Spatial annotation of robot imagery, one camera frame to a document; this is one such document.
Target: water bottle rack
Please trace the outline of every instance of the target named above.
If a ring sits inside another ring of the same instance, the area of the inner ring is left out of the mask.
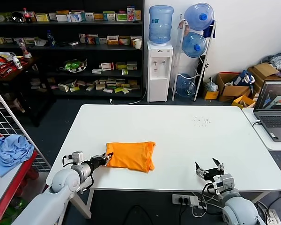
[[[200,76],[199,82],[198,82],[198,85],[197,85],[197,89],[196,89],[196,94],[195,94],[195,97],[193,99],[194,101],[196,101],[197,95],[198,95],[198,91],[199,91],[199,87],[200,87],[200,83],[201,83],[201,80],[202,80],[202,76],[204,74],[205,69],[208,67],[208,63],[207,63],[208,62],[208,54],[210,52],[210,46],[211,46],[212,40],[214,39],[213,35],[214,35],[214,32],[215,32],[216,21],[214,21],[210,38],[207,41],[207,50],[206,50],[204,61],[201,59],[201,57],[198,57],[199,60],[203,64],[201,72],[198,73],[198,71],[196,69],[197,66],[194,66],[193,69],[195,71],[195,76],[193,76],[193,77],[184,77],[183,75],[181,75],[178,72],[178,67],[179,67],[179,63],[180,63],[181,53],[184,53],[183,50],[182,50],[182,42],[183,42],[183,38],[184,38],[185,29],[187,28],[187,26],[188,26],[187,21],[185,19],[183,19],[182,14],[180,14],[180,21],[179,21],[179,24],[178,24],[177,42],[176,42],[176,48],[175,48],[175,51],[174,51],[174,59],[173,59],[174,62],[172,64],[172,69],[171,69],[171,77],[175,76],[174,86],[172,87],[172,92],[173,92],[172,101],[174,101],[175,94],[177,94],[176,83],[177,83],[178,76],[181,76],[181,77],[183,77],[185,79],[193,79],[193,78],[195,78],[197,76]]]

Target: water jug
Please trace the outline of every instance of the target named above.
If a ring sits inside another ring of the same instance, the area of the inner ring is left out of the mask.
[[[184,18],[191,29],[205,30],[214,19],[214,10],[207,3],[198,3],[185,11]]]
[[[150,8],[149,40],[155,45],[166,45],[172,29],[172,6],[152,6]]]
[[[197,58],[206,50],[206,39],[197,33],[189,32],[182,42],[182,50],[191,58]]]
[[[186,78],[190,78],[188,74],[181,74],[182,76]],[[185,98],[193,98],[196,94],[196,85],[193,82],[193,79],[185,79],[180,75],[177,76],[177,82],[176,82],[176,92],[181,97]]]

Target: laptop screen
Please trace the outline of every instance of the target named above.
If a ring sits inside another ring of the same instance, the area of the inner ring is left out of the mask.
[[[254,111],[281,111],[281,81],[265,81]]]

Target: laptop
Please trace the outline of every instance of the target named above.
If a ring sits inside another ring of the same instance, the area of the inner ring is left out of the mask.
[[[254,108],[254,115],[274,142],[281,142],[281,81],[265,81]]]

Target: blue cloth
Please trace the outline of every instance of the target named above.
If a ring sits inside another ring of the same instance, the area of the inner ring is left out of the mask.
[[[0,176],[30,159],[33,149],[33,145],[29,144],[25,136],[0,137]]]

